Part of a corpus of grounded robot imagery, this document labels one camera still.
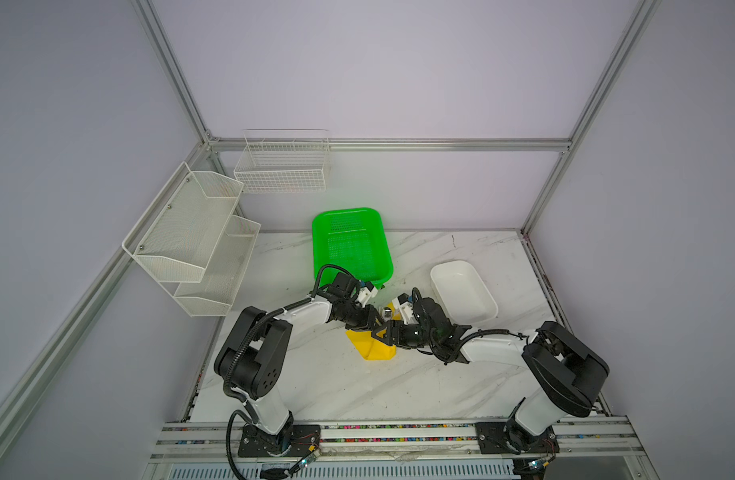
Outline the green plastic basket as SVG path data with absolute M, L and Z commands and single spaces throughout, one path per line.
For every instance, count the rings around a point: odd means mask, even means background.
M 314 277 L 333 264 L 381 288 L 393 276 L 393 259 L 381 214 L 373 208 L 323 212 L 312 221 Z

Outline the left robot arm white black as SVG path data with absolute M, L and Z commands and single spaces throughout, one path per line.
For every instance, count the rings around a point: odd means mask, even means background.
M 303 299 L 272 311 L 245 308 L 219 350 L 214 371 L 225 396 L 241 404 L 241 418 L 270 435 L 293 423 L 277 383 L 295 330 L 340 322 L 351 329 L 369 326 L 377 316 L 371 300 L 379 286 L 362 281 L 342 268 L 329 284 L 315 286 Z

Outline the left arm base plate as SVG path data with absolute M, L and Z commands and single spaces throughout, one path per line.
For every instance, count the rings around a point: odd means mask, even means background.
M 277 435 L 246 425 L 235 454 L 239 458 L 304 457 L 319 446 L 321 434 L 321 427 L 314 424 L 294 424 Z

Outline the white mesh two-tier shelf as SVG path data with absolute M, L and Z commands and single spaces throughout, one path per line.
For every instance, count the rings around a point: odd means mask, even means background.
M 244 184 L 182 163 L 122 242 L 191 317 L 232 310 L 261 224 L 240 214 Z

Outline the aluminium front rail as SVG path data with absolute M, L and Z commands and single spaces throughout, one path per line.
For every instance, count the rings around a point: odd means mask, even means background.
M 275 456 L 260 434 L 243 424 L 170 423 L 156 442 L 153 463 L 223 462 L 228 449 L 241 460 L 296 460 L 319 449 L 327 460 L 413 461 L 463 458 L 643 456 L 645 448 L 625 417 L 566 417 L 526 450 L 507 447 L 501 418 L 313 422 L 294 428 L 291 445 Z

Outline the white rectangular dish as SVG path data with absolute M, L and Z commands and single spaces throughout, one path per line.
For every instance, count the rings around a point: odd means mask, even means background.
M 453 260 L 431 268 L 431 283 L 443 309 L 455 323 L 490 322 L 499 305 L 471 263 Z

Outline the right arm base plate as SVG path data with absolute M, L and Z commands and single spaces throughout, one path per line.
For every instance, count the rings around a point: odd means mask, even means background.
M 547 428 L 541 435 L 531 435 L 513 421 L 477 422 L 475 437 L 483 454 L 556 454 L 557 436 Z

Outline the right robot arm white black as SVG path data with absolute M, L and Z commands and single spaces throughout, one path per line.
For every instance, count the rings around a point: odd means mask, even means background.
M 475 331 L 451 322 L 429 297 L 407 298 L 399 319 L 373 312 L 369 332 L 389 347 L 425 348 L 445 365 L 491 362 L 527 369 L 537 389 L 519 400 L 503 428 L 513 450 L 526 450 L 567 416 L 590 416 L 609 376 L 607 362 L 555 321 L 543 322 L 531 333 Z

